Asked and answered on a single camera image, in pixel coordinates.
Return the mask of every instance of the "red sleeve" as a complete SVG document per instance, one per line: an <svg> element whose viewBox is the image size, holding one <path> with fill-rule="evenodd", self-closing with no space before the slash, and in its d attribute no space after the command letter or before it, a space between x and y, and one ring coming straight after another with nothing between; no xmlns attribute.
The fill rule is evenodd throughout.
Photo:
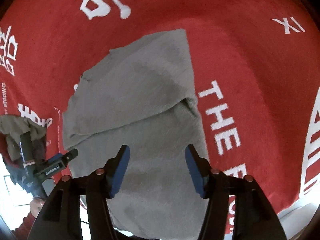
<svg viewBox="0 0 320 240"><path fill-rule="evenodd" d="M12 231L12 233L18 240L27 240L29 232L35 220L35 217L30 212L28 216L23 219L21 226Z"/></svg>
<svg viewBox="0 0 320 240"><path fill-rule="evenodd" d="M0 133L0 154L2 154L2 157L4 158L7 165L18 168L19 166L11 161L7 149L8 149L8 146L7 146L7 141L5 140L5 135Z"/></svg>

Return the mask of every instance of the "person's hand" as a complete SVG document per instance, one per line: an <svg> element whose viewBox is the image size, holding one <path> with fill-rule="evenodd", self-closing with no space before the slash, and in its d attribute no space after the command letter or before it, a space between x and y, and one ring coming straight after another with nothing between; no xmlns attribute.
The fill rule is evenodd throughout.
<svg viewBox="0 0 320 240"><path fill-rule="evenodd" d="M30 212L35 218L37 218L37 216L39 215L43 204L44 200L38 197L33 198L33 200L30 202Z"/></svg>

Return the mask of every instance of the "person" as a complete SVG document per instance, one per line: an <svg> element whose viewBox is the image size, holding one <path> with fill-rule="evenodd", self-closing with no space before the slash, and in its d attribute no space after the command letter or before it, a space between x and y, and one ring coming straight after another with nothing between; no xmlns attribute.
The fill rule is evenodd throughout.
<svg viewBox="0 0 320 240"><path fill-rule="evenodd" d="M29 214L23 219L23 223L18 228L12 231L12 233L18 240L27 240L32 225L39 215L44 202L45 201L39 197L34 197L32 199L32 201L30 202Z"/></svg>

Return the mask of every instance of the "screw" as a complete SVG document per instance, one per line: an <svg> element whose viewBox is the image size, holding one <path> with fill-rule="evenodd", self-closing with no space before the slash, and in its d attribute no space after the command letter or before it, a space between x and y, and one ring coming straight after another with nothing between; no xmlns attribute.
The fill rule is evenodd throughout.
<svg viewBox="0 0 320 240"><path fill-rule="evenodd" d="M211 169L211 173L215 174L215 175L218 175L220 173L220 170L217 169L217 168L213 168L213 169Z"/></svg>
<svg viewBox="0 0 320 240"><path fill-rule="evenodd" d="M64 176L62 177L62 181L63 181L63 182L66 182L66 181L68 181L69 179L71 179L71 177L70 177L69 175L64 175Z"/></svg>
<svg viewBox="0 0 320 240"><path fill-rule="evenodd" d="M97 169L97 170L96 170L96 174L97 174L97 175L102 175L102 174L104 174L104 169Z"/></svg>
<svg viewBox="0 0 320 240"><path fill-rule="evenodd" d="M244 176L244 179L245 179L246 181L248 181L248 182L253 182L253 180L254 180L251 175L245 175L245 176Z"/></svg>

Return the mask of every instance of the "gray towel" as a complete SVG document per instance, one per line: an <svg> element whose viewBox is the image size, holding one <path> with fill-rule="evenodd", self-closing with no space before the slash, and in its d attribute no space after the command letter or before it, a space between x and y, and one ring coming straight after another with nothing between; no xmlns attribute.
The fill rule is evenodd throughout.
<svg viewBox="0 0 320 240"><path fill-rule="evenodd" d="M155 33L110 51L80 79L63 114L63 143L77 148L74 177L131 156L108 200L115 227L149 239L197 239L208 201L195 192L184 152L208 159L185 30Z"/></svg>

